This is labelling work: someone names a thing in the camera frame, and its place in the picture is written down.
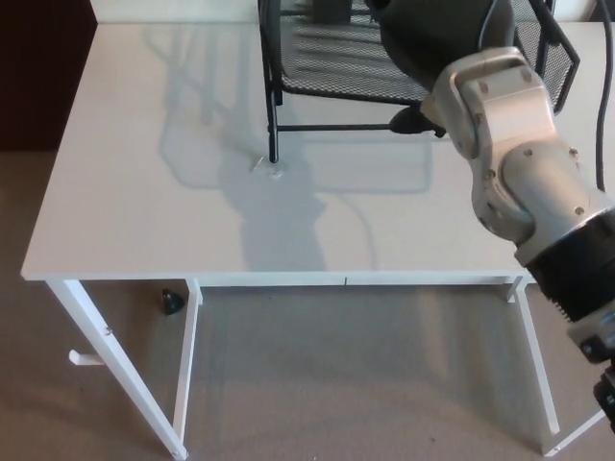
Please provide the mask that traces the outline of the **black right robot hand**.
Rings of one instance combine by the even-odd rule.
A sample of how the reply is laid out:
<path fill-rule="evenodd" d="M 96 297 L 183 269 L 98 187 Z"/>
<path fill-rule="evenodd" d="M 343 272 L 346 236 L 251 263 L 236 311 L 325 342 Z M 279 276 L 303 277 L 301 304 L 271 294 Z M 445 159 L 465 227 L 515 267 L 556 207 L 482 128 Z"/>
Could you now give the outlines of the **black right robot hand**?
<path fill-rule="evenodd" d="M 393 63 L 427 91 L 452 63 L 518 44 L 508 1 L 368 1 Z"/>

